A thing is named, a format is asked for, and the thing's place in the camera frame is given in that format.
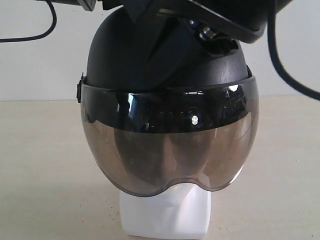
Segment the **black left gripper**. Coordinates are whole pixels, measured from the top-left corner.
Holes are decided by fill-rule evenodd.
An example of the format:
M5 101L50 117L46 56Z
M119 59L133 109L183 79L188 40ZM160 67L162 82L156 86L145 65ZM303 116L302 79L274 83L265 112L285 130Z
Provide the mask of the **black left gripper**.
M104 0L105 11L123 6L133 22L155 15L202 23L232 39L251 44L262 37L268 14L277 14L290 0Z

